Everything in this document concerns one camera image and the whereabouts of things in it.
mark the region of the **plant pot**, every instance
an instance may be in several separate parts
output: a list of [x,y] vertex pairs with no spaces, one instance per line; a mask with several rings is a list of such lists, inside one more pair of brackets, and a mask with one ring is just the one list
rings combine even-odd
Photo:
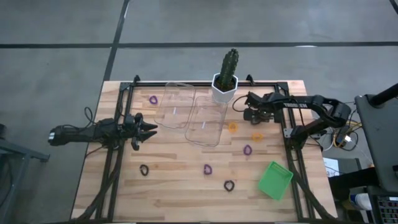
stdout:
[[213,99],[219,103],[229,103],[234,97],[236,90],[238,89],[238,78],[233,75],[233,78],[235,80],[235,88],[233,88],[230,91],[223,92],[217,89],[217,87],[215,86],[215,81],[219,75],[220,75],[219,73],[214,74],[213,81],[211,83],[211,90],[213,91]]

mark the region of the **orange rubber band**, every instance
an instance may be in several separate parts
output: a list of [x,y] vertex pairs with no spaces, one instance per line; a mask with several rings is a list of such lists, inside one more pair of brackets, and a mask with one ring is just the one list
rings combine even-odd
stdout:
[[238,124],[236,124],[235,122],[231,122],[231,123],[228,125],[228,130],[229,130],[231,133],[235,133],[235,132],[238,130]]
[[255,141],[255,142],[259,142],[263,139],[263,137],[264,136],[260,133],[253,133],[251,136],[251,139],[253,139],[253,141]]

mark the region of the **wooden table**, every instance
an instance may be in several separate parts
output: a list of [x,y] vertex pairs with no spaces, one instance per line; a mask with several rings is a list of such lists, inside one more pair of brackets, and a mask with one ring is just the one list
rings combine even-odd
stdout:
[[[291,95],[306,95],[304,82],[285,81]],[[96,120],[112,118],[118,97],[120,82],[105,82],[98,104]],[[263,95],[274,91],[271,87],[241,87],[235,98],[253,91]],[[154,124],[157,105],[149,103],[149,97],[162,98],[164,88],[135,87],[131,113],[141,112],[144,120]],[[198,87],[196,96],[211,96],[211,89]],[[244,100],[236,103],[244,108]],[[271,161],[287,167],[285,147],[280,124],[261,123],[252,126],[243,120],[243,114],[228,105],[220,143],[216,147],[202,147],[189,143],[183,133],[157,128],[158,133],[133,151],[126,142],[122,171],[116,199],[115,222],[274,222],[296,221],[291,186],[281,201],[275,201],[257,189],[262,173]],[[302,110],[304,121],[311,122],[309,110]],[[299,112],[294,111],[297,124],[301,124]],[[228,124],[235,122],[238,130],[228,131]],[[254,142],[252,133],[264,136]],[[250,144],[253,152],[243,154],[243,147]],[[99,147],[90,144],[88,152]],[[336,216],[322,154],[317,146],[306,145],[303,157],[310,188],[329,213]],[[106,150],[91,154],[85,159],[76,195],[72,218],[78,217],[91,203],[100,189]],[[139,166],[149,166],[144,177]],[[203,175],[204,164],[213,168],[213,174]],[[235,188],[225,191],[225,180],[233,180]],[[305,199],[300,190],[304,214]],[[108,209],[106,198],[104,209]]]

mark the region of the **green container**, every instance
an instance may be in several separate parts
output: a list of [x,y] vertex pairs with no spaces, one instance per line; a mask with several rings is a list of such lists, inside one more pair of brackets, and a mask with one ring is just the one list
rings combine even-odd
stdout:
[[285,191],[292,180],[293,173],[272,161],[259,182],[259,189],[275,200],[284,197]]

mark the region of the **purple rubber band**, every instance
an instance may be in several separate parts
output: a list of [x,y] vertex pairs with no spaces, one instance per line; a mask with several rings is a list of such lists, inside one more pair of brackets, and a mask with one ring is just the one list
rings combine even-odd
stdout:
[[156,96],[149,97],[149,103],[151,103],[152,105],[156,105],[157,104]]
[[243,154],[245,154],[247,156],[249,156],[252,152],[253,152],[253,150],[251,149],[251,146],[249,146],[249,145],[246,145],[243,148]]
[[205,175],[210,175],[211,173],[213,173],[213,169],[211,168],[210,165],[205,164],[203,173],[204,173]]

